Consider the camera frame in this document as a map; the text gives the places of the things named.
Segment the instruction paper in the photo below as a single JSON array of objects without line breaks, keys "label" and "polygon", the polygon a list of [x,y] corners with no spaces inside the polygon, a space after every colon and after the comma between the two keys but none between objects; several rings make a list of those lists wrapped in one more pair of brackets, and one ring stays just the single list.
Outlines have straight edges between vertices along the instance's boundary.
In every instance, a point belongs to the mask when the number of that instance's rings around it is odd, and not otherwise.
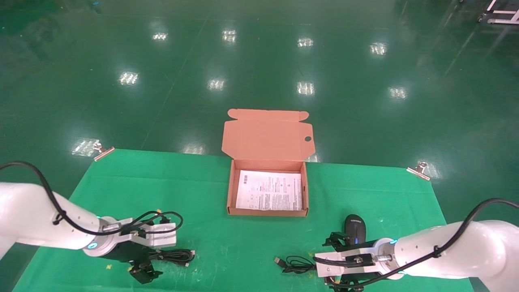
[{"label": "instruction paper", "polygon": [[240,172],[236,208],[252,210],[302,209],[301,174]]}]

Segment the green tablecloth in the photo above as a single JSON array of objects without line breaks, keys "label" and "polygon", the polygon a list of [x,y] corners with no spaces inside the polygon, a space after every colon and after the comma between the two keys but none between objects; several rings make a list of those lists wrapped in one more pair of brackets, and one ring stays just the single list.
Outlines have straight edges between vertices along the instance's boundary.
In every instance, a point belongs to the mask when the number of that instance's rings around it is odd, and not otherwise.
[{"label": "green tablecloth", "polygon": [[[308,164],[307,218],[229,216],[229,167],[228,157],[130,150],[92,163],[72,202],[116,218],[177,211],[185,220],[177,247],[196,250],[196,259],[187,268],[154,262],[164,274],[141,285],[128,274],[128,264],[42,247],[15,292],[331,291],[314,273],[281,274],[274,257],[331,251],[321,244],[351,213],[366,221],[368,240],[445,224],[431,184],[405,169],[315,163]],[[417,289],[472,291],[467,279],[411,276],[366,287],[368,292]]]}]

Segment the metal clip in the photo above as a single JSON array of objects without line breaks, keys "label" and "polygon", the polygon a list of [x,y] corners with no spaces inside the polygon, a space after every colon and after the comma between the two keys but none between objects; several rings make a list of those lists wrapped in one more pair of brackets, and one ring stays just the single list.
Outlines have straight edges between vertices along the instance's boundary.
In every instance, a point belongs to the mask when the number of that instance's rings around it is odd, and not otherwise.
[{"label": "metal clip", "polygon": [[105,149],[103,147],[103,145],[101,145],[101,143],[97,142],[96,144],[94,144],[94,150],[97,150],[99,152],[99,155],[94,157],[94,161],[99,161],[101,158],[107,156],[108,154],[112,153],[115,148],[114,147],[110,147],[107,149]]},{"label": "metal clip", "polygon": [[427,167],[427,163],[422,161],[422,162],[419,162],[418,166],[416,166],[415,168],[408,167],[407,171],[409,171],[410,173],[412,173],[412,174],[414,174],[416,176],[419,176],[419,177],[429,181],[429,180],[431,180],[431,178],[426,176],[426,175],[424,175],[424,170],[426,169],[426,167]]}]

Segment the black cable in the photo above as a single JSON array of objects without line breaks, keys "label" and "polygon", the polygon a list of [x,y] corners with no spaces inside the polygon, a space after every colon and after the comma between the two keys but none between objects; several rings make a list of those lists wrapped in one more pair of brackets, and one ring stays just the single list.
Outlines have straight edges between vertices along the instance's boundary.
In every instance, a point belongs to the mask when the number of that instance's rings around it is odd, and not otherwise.
[{"label": "black cable", "polygon": [[126,225],[124,225],[124,226],[122,226],[122,227],[120,227],[120,228],[118,228],[116,230],[106,231],[106,232],[91,231],[91,230],[85,229],[85,228],[79,226],[78,224],[76,224],[66,214],[66,211],[61,208],[60,204],[56,200],[56,197],[54,196],[54,193],[52,192],[52,188],[50,187],[49,182],[47,181],[45,176],[42,174],[41,171],[39,171],[39,169],[36,166],[34,166],[34,165],[32,165],[32,164],[30,164],[28,162],[13,161],[13,162],[9,162],[9,163],[0,165],[0,170],[2,170],[4,168],[7,168],[7,167],[10,167],[10,166],[25,166],[25,167],[30,168],[38,176],[38,179],[42,183],[42,187],[45,189],[45,192],[47,193],[47,196],[49,197],[49,200],[51,201],[52,205],[54,206],[54,208],[58,212],[59,216],[63,220],[65,220],[68,224],[70,224],[72,227],[74,227],[75,229],[77,229],[77,230],[79,230],[81,232],[87,233],[87,234],[98,235],[98,236],[117,234],[119,232],[135,228],[135,225],[139,222],[139,220],[141,220],[142,218],[144,218],[144,217],[146,217],[146,216],[148,216],[150,214],[157,214],[156,216],[152,217],[153,219],[156,219],[158,217],[163,217],[164,219],[166,219],[165,216],[164,216],[165,214],[174,214],[174,215],[176,215],[176,216],[178,216],[180,218],[180,223],[174,229],[171,229],[171,230],[155,231],[155,232],[148,232],[148,233],[168,233],[168,232],[173,232],[173,231],[177,230],[178,228],[180,228],[180,226],[182,226],[182,223],[184,222],[184,219],[182,218],[182,216],[180,216],[180,214],[178,214],[176,212],[169,211],[169,212],[159,213],[159,212],[156,212],[156,211],[148,211],[148,212],[140,215],[139,217],[137,217],[135,220],[131,221],[129,224],[126,224]]},{"label": "black cable", "polygon": [[327,264],[329,266],[339,266],[339,267],[347,267],[347,268],[359,267],[359,263],[356,261],[336,261],[336,260],[321,259],[321,258],[317,258],[317,257],[313,257],[312,259],[318,263]]},{"label": "black cable", "polygon": [[168,230],[162,230],[162,231],[145,231],[143,233],[144,234],[162,234],[162,233],[169,233],[169,232],[173,232],[173,231],[178,230],[182,226],[182,224],[184,224],[184,218],[180,214],[178,214],[177,212],[173,212],[173,211],[167,211],[167,212],[158,213],[157,215],[155,215],[155,216],[153,216],[153,217],[151,217],[149,219],[146,219],[146,220],[142,221],[141,223],[134,225],[133,227],[135,227],[135,228],[141,227],[142,225],[148,224],[148,223],[152,222],[153,220],[155,220],[155,219],[157,219],[159,217],[163,217],[165,220],[168,220],[164,216],[164,215],[168,215],[168,214],[173,214],[173,215],[177,216],[180,219],[179,224],[176,225],[175,228],[168,229]]},{"label": "black cable", "polygon": [[188,266],[189,262],[195,258],[195,251],[189,249],[172,249],[154,251],[149,253],[150,260],[163,260],[175,263],[179,266]]},{"label": "black cable", "polygon": [[317,269],[315,263],[300,256],[287,256],[285,260],[275,258],[274,262],[283,268],[283,273],[303,274]]},{"label": "black cable", "polygon": [[[428,260],[430,258],[438,258],[438,257],[441,256],[442,252],[446,251],[449,247],[451,247],[463,235],[463,233],[465,232],[465,230],[469,226],[470,222],[472,220],[474,220],[476,215],[483,208],[485,208],[486,206],[488,206],[490,204],[494,204],[494,203],[503,203],[503,204],[507,204],[507,205],[515,207],[515,208],[519,207],[518,203],[514,203],[512,201],[508,201],[508,200],[505,200],[505,199],[502,199],[502,198],[490,198],[488,200],[482,201],[474,209],[472,209],[472,211],[465,218],[465,220],[463,221],[461,226],[458,228],[456,233],[454,233],[454,235],[447,241],[447,243],[445,243],[441,247],[436,245],[434,247],[434,251],[431,252],[430,254],[427,254],[427,255],[425,255],[425,256],[423,256],[421,258],[418,258],[418,259],[416,259],[416,260],[414,260],[414,261],[412,261],[412,262],[410,262],[410,263],[408,263],[406,265],[403,265],[403,266],[401,266],[398,269],[392,270],[391,272],[389,272],[387,274],[380,275],[380,276],[378,276],[376,278],[373,278],[371,280],[368,280],[368,281],[365,281],[365,282],[362,282],[362,283],[353,284],[353,285],[330,283],[329,285],[332,285],[332,286],[337,287],[337,288],[343,288],[343,289],[360,288],[360,287],[364,287],[364,286],[369,285],[369,284],[373,284],[373,283],[378,282],[380,280],[386,279],[386,278],[388,278],[390,276],[393,276],[393,275],[397,274],[400,271],[404,271],[406,269],[409,269],[410,267],[412,267],[414,265],[417,265],[417,264],[419,264],[419,263],[421,263],[423,261],[426,261],[426,260]],[[316,261],[316,262],[321,263],[322,262],[321,260],[323,260],[323,259],[320,259],[320,258],[317,258],[317,257],[313,257],[313,260]]]}]

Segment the usb connector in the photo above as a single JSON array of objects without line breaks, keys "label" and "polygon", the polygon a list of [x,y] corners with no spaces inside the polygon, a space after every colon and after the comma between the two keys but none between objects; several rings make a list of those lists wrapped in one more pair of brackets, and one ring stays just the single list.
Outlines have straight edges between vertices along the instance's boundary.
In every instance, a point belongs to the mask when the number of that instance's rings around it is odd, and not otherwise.
[{"label": "usb connector", "polygon": [[276,257],[276,258],[274,259],[274,262],[275,262],[276,264],[278,264],[278,266],[280,266],[280,267],[282,267],[282,268],[286,268],[286,262],[285,262],[284,260],[282,260],[282,259]]}]

